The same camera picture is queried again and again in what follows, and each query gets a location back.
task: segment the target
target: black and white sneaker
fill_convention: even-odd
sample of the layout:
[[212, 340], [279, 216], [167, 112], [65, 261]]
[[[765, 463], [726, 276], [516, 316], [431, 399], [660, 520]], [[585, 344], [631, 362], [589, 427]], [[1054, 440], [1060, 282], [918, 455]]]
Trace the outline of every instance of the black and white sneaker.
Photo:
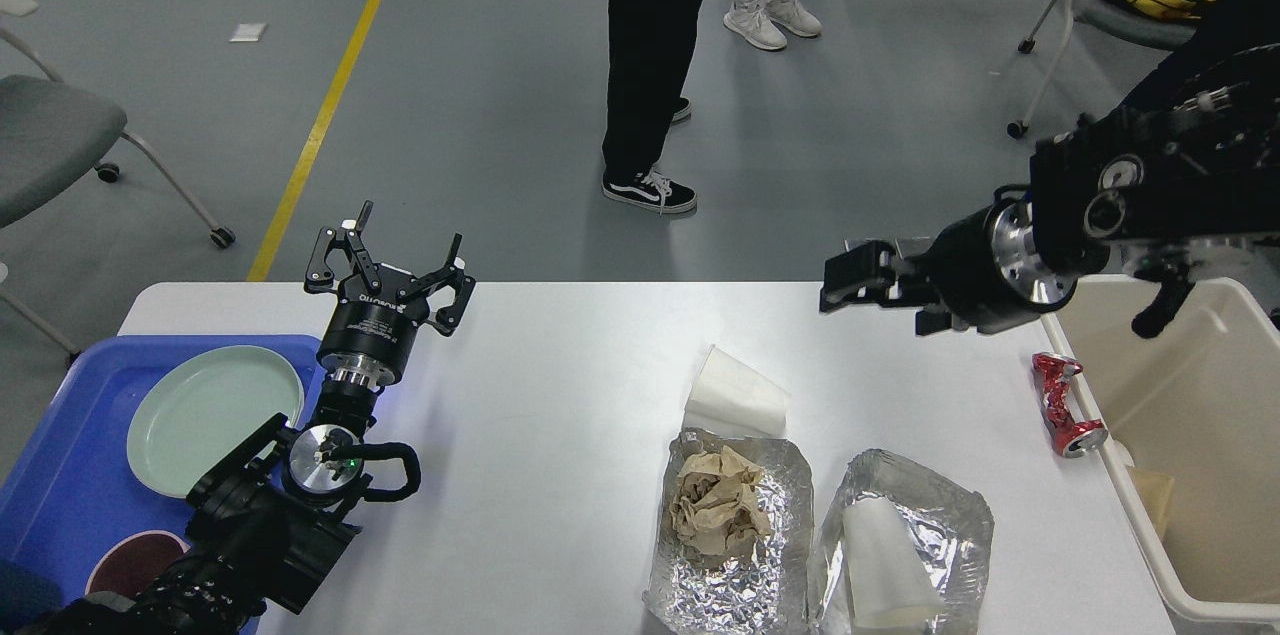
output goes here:
[[690, 102], [687, 97], [676, 99], [676, 109], [671, 111], [671, 124], [684, 123], [694, 114], [694, 102]]
[[622, 183], [605, 178], [602, 188], [607, 198], [616, 198], [618, 202], [644, 207], [660, 215], [689, 213], [692, 207], [698, 207], [698, 196], [694, 189], [672, 183], [667, 175], [658, 173], [658, 170], [636, 173], [635, 178], [622, 181]]

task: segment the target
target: light green plate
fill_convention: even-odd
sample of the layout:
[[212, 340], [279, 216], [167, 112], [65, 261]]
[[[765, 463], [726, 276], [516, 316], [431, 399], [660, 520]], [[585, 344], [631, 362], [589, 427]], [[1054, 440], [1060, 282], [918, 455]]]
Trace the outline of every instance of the light green plate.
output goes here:
[[192, 485], [269, 417], [302, 414], [297, 371], [273, 351], [230, 344], [192, 357], [161, 376], [129, 424], [129, 469], [161, 495]]

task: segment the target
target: crumpled paper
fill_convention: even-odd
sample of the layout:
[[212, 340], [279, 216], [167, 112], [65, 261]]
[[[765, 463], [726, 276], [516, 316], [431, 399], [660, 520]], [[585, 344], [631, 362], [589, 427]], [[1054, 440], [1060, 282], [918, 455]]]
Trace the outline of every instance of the crumpled paper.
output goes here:
[[704, 556], [750, 554], [756, 538], [773, 534], [755, 494], [763, 478], [763, 467], [728, 446], [691, 456], [676, 476], [668, 508], [676, 536]]

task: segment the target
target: crushed red can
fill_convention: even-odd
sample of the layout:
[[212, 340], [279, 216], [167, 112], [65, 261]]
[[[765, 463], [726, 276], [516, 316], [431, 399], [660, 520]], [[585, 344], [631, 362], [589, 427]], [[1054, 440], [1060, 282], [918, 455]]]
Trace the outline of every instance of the crushed red can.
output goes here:
[[1084, 371], [1079, 361], [1057, 353], [1032, 356], [1032, 370], [1041, 376], [1041, 407], [1044, 425], [1053, 438], [1053, 452], [1062, 457], [1080, 457], [1097, 449], [1107, 439], [1101, 420], [1078, 421], [1066, 405], [1071, 379]]

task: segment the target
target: shoe lace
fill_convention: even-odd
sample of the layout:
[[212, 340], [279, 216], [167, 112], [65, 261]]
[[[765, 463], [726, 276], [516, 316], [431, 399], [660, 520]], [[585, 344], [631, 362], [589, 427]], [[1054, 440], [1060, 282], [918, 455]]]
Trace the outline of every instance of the shoe lace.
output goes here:
[[749, 3], [742, 3], [742, 12], [746, 14], [746, 26], [750, 29], [762, 29], [764, 23], [768, 22], [768, 15], [764, 14], [764, 0], [753, 0]]
[[658, 207], [667, 205], [667, 198], [671, 197], [671, 178], [658, 173], [658, 170], [649, 170], [649, 174], [644, 175], [644, 179], [640, 179], [640, 182], [653, 187], [653, 189], [658, 189]]

